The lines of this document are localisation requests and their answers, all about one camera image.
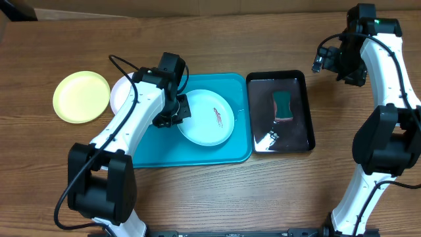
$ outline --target wooden table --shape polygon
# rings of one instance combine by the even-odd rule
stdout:
[[[421,96],[421,12],[398,18],[408,74]],[[107,109],[87,124],[63,122],[53,92],[80,70],[122,76],[107,55],[156,66],[162,52],[180,54],[192,74],[298,69],[307,77],[316,148],[308,153],[252,155],[242,164],[136,170],[141,220],[152,230],[283,230],[319,226],[341,200],[355,168],[351,144],[373,110],[370,83],[336,82],[310,71],[317,45],[346,26],[345,13],[264,14],[68,22],[13,22],[0,45],[0,235],[85,236],[65,232],[53,209],[67,182],[67,153],[87,144],[112,118]],[[421,165],[398,180],[421,182]],[[392,186],[368,227],[382,236],[419,236],[421,191]],[[64,224],[82,224],[66,205]]]

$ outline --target black cable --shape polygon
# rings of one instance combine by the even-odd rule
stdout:
[[[87,224],[79,224],[79,225],[74,225],[74,226],[65,226],[65,225],[61,224],[60,221],[59,221],[60,207],[61,207],[64,199],[68,195],[70,189],[73,187],[73,185],[77,181],[77,179],[79,179],[79,177],[81,177],[81,175],[85,172],[85,170],[91,168],[91,166],[95,162],[96,158],[98,158],[98,154],[100,154],[100,152],[102,152],[110,144],[110,142],[116,137],[116,135],[118,134],[118,132],[121,130],[121,128],[127,122],[127,120],[130,118],[130,115],[133,113],[133,110],[134,110],[134,108],[135,108],[135,106],[137,104],[137,88],[136,88],[136,85],[134,84],[133,80],[127,75],[127,73],[114,61],[113,58],[116,58],[116,59],[122,61],[123,63],[126,63],[127,65],[130,65],[131,67],[133,67],[136,70],[139,70],[139,69],[138,69],[138,67],[136,67],[132,63],[129,63],[128,61],[126,61],[126,60],[124,60],[124,59],[122,59],[120,57],[117,57],[115,55],[109,55],[110,61],[113,63],[113,65],[123,75],[125,75],[125,77],[129,80],[129,82],[131,83],[131,85],[133,87],[133,90],[134,90],[133,104],[130,107],[129,111],[127,112],[127,115],[123,118],[123,120],[121,121],[121,123],[115,129],[115,131],[108,137],[108,139],[105,141],[105,143],[92,155],[91,159],[89,159],[89,161],[80,169],[80,171],[77,173],[77,175],[73,178],[73,180],[70,182],[70,184],[67,186],[67,188],[62,193],[62,195],[61,195],[61,197],[60,197],[59,201],[57,202],[57,204],[55,206],[55,209],[54,209],[54,223],[59,228],[61,228],[63,230],[76,230],[76,229],[85,228],[85,227],[100,226],[100,227],[103,227],[111,236],[115,236],[115,234],[111,230],[111,228],[108,225],[103,224],[103,223],[87,223]]]
[[[415,121],[416,126],[418,127],[419,131],[421,132],[421,124],[420,124],[420,121],[418,120],[418,117],[416,116],[414,110],[411,108],[411,106],[409,104],[409,101],[408,101],[408,98],[407,98],[407,93],[405,91],[405,85],[404,85],[404,82],[403,82],[403,75],[402,75],[401,66],[399,65],[399,61],[397,60],[397,57],[396,57],[395,53],[387,45],[385,45],[380,40],[378,40],[378,39],[376,39],[376,38],[374,38],[372,36],[367,36],[365,34],[352,33],[352,32],[349,32],[349,33],[340,33],[340,34],[332,35],[332,36],[326,38],[325,40],[323,40],[322,43],[320,43],[320,45],[317,47],[317,54],[319,56],[321,56],[321,57],[325,56],[325,55],[321,55],[320,54],[320,49],[322,48],[322,46],[327,41],[329,41],[331,39],[334,39],[336,37],[346,37],[346,36],[357,36],[357,37],[362,37],[362,38],[370,39],[370,40],[376,42],[381,47],[383,47],[383,49],[385,49],[389,53],[389,55],[392,57],[393,62],[395,63],[395,66],[396,66],[396,71],[397,71],[397,75],[398,75],[398,79],[399,79],[399,85],[401,87],[401,95],[402,95],[403,103],[409,109],[409,111],[410,111],[410,113],[412,115],[412,118]],[[353,235],[352,235],[353,237],[355,237],[357,235],[358,226],[359,226],[359,224],[361,222],[362,216],[364,215],[364,212],[366,211],[366,209],[368,207],[368,204],[370,203],[371,199],[373,198],[374,193],[376,193],[376,190],[378,188],[380,188],[380,186],[382,184],[393,184],[393,185],[397,185],[399,187],[409,188],[409,189],[419,189],[419,188],[421,188],[421,184],[412,186],[412,185],[402,184],[400,182],[395,182],[395,181],[382,181],[382,182],[377,183],[374,186],[373,190],[371,191],[370,195],[368,196],[366,202],[362,206],[361,212],[360,212],[360,214],[357,217],[357,221],[355,223],[355,227],[354,227],[354,231],[353,231]]]
[[[177,94],[181,94],[184,91],[184,89],[186,88],[187,82],[189,81],[189,67],[187,65],[186,65],[186,73],[187,73],[186,81],[184,82],[183,86],[179,90],[177,90]]]

